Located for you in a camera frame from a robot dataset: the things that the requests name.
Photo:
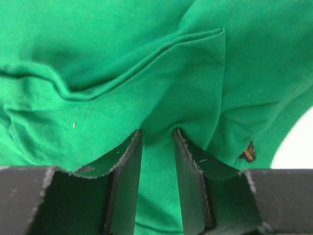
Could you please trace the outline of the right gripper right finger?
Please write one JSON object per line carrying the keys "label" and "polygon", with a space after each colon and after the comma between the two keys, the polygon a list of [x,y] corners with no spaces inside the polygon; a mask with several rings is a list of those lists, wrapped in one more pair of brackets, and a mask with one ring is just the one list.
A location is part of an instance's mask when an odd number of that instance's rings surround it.
{"label": "right gripper right finger", "polygon": [[311,169],[236,170],[173,134],[186,235],[310,235]]}

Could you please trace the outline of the green t shirt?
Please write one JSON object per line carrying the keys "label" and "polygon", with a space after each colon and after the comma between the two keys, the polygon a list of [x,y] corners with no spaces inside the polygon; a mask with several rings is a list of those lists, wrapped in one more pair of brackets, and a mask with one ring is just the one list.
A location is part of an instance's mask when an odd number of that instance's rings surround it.
{"label": "green t shirt", "polygon": [[3,0],[0,163],[69,172],[135,129],[137,235],[183,233],[172,132],[270,168],[313,104],[310,0]]}

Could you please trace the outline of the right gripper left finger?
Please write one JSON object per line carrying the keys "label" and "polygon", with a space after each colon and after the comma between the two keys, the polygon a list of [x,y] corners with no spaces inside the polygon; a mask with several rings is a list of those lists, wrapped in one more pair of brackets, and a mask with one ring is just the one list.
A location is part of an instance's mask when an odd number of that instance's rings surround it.
{"label": "right gripper left finger", "polygon": [[0,169],[3,235],[132,235],[135,227],[142,132],[135,130],[103,156],[110,173],[89,164],[75,173],[56,167]]}

